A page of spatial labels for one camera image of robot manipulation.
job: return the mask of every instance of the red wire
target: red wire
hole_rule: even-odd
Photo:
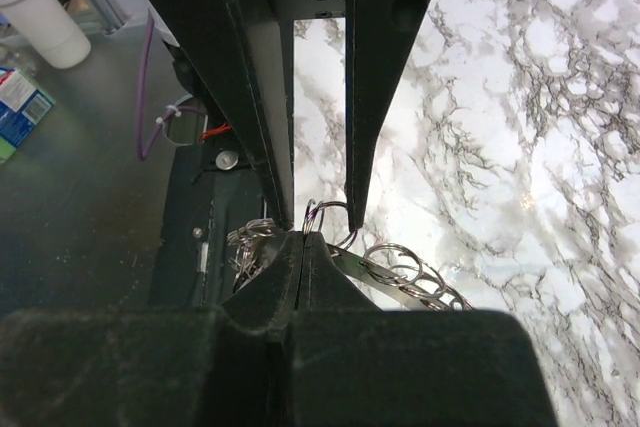
[[[231,126],[225,122],[220,127],[207,130],[204,134],[200,136],[200,142],[203,142],[211,137],[215,137],[216,135],[224,134],[225,132],[230,132],[230,131],[231,131]]]

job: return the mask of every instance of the cardboard box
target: cardboard box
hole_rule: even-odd
[[[0,68],[0,164],[11,157],[54,104],[20,71]]]

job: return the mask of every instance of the white plastic container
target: white plastic container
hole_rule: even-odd
[[[58,69],[79,64],[91,51],[89,40],[57,0],[0,0],[0,12]]]

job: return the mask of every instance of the gray table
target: gray table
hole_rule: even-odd
[[[58,104],[0,165],[0,316],[24,307],[145,305],[173,146],[134,152],[143,29],[91,38],[70,70],[43,65]],[[184,94],[157,39],[147,77],[148,128]]]

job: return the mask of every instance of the marble countertop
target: marble countertop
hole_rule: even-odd
[[[344,199],[344,24],[295,35],[299,227]],[[640,423],[639,101],[640,0],[432,0],[378,141],[352,250],[404,244],[513,314],[561,425]]]

